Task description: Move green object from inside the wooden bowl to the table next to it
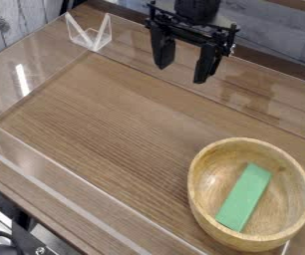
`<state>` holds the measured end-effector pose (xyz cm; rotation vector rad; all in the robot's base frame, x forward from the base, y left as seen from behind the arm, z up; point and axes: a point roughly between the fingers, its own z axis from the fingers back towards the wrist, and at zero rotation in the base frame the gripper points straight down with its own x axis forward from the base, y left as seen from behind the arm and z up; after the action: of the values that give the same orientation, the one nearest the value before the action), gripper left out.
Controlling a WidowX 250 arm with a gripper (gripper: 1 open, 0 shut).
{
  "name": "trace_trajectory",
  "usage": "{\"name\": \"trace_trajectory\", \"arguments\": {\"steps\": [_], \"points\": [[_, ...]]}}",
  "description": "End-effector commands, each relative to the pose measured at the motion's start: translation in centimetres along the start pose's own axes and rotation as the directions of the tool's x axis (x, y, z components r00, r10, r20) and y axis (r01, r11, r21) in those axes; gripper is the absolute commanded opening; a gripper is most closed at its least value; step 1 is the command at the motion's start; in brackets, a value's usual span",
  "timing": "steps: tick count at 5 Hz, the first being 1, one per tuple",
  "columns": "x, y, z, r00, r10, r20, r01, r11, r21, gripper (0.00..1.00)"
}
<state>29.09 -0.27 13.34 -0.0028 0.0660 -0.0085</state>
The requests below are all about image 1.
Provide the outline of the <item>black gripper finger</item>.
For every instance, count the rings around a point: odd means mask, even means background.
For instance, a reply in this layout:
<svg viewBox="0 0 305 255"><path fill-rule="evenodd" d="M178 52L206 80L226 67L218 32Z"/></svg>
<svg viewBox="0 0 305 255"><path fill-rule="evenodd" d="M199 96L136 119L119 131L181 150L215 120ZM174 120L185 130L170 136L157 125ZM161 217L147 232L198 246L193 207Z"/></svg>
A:
<svg viewBox="0 0 305 255"><path fill-rule="evenodd" d="M194 82L203 84L210 76L215 74L222 59L218 47L213 44L205 44L201 47L199 59L195 65Z"/></svg>
<svg viewBox="0 0 305 255"><path fill-rule="evenodd" d="M151 28L151 37L154 62L163 70L174 61L175 39L161 27Z"/></svg>

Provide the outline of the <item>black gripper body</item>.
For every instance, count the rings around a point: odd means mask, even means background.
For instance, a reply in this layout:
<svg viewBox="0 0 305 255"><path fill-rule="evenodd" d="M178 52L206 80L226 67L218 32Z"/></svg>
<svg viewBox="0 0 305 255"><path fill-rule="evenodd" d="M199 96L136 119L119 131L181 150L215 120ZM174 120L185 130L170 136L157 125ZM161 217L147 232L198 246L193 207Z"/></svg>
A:
<svg viewBox="0 0 305 255"><path fill-rule="evenodd" d="M223 54L233 52L235 35L241 28L219 14L221 0L175 0L171 10L162 8L157 0L147 6L148 29L159 25L179 40L191 44L211 43Z"/></svg>

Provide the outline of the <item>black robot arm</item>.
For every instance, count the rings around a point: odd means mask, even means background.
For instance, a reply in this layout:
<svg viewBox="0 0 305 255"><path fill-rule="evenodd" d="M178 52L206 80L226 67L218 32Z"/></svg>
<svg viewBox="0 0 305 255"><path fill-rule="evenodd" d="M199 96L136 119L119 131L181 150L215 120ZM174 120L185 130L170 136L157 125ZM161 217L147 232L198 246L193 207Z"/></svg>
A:
<svg viewBox="0 0 305 255"><path fill-rule="evenodd" d="M151 32L153 58L163 70L175 59L175 41L182 40L201 49L193 81L203 84L215 75L223 57L235 49L241 28L218 14L221 0L175 0L174 11L148 3L146 27Z"/></svg>

